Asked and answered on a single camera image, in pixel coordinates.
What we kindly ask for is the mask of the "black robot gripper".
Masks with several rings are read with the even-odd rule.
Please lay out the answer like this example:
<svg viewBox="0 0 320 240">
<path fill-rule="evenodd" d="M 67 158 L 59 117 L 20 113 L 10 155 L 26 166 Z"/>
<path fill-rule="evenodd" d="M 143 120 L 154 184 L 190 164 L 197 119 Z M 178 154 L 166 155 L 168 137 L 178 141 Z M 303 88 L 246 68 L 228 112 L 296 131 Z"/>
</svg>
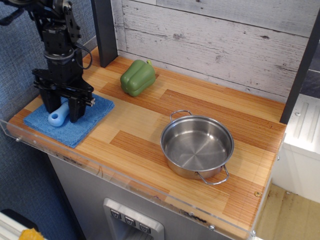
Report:
<svg viewBox="0 0 320 240">
<path fill-rule="evenodd" d="M 39 89 L 45 109 L 52 113 L 61 106 L 61 97 L 68 99 L 69 119 L 76 123 L 85 114 L 86 106 L 93 106 L 94 88 L 83 79 L 82 50 L 72 48 L 68 53 L 44 52 L 47 69 L 35 68 L 34 86 Z"/>
</svg>

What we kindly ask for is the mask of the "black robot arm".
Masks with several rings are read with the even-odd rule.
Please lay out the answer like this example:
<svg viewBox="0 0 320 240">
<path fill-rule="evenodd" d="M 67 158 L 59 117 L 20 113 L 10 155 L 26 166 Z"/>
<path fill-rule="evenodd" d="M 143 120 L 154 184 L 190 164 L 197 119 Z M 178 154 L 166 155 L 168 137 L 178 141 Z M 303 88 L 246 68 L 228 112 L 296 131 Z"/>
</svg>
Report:
<svg viewBox="0 0 320 240">
<path fill-rule="evenodd" d="M 69 0 L 5 0 L 5 5 L 16 10 L 0 20 L 8 26 L 24 12 L 35 22 L 44 44 L 43 55 L 47 69 L 33 69 L 34 86 L 39 89 L 45 109 L 50 114 L 67 99 L 69 120 L 78 121 L 87 106 L 95 104 L 94 88 L 83 79 L 82 52 L 87 48 L 78 43 L 80 27 L 75 21 Z"/>
</svg>

